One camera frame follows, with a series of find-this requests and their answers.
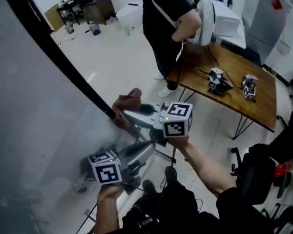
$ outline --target white table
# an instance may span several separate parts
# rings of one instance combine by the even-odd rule
[[[222,41],[226,41],[232,43],[242,49],[246,49],[246,42],[245,42],[245,32],[244,32],[244,25],[243,21],[239,25],[237,36],[235,37],[224,37],[224,36],[215,36],[216,37],[216,45],[221,45]]]

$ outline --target green bottle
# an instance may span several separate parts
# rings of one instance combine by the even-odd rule
[[[125,34],[126,36],[130,36],[130,30],[127,26],[125,26]]]

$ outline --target office chair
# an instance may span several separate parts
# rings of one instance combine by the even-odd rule
[[[274,178],[276,164],[270,158],[268,145],[257,144],[249,148],[241,160],[238,148],[233,148],[232,153],[236,154],[238,168],[232,164],[232,176],[237,176],[236,185],[241,196],[252,205],[259,205],[265,202],[272,183],[279,186],[278,197],[280,198],[285,188],[291,181],[291,175],[285,174],[282,177]]]

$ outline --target shoulder strap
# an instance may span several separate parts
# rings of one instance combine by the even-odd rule
[[[161,12],[161,14],[170,22],[170,24],[177,29],[177,24],[176,22],[174,22],[168,15],[167,13],[154,1],[152,0],[152,3],[154,4],[154,6],[158,9],[159,12]]]

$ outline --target white shoe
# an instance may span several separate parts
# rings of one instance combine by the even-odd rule
[[[154,75],[154,79],[156,80],[164,80],[164,76],[161,73],[157,73]]]
[[[163,88],[161,91],[158,92],[158,96],[160,98],[164,98],[169,96],[170,94],[176,92],[178,90],[178,88],[176,90],[170,90],[167,87]]]

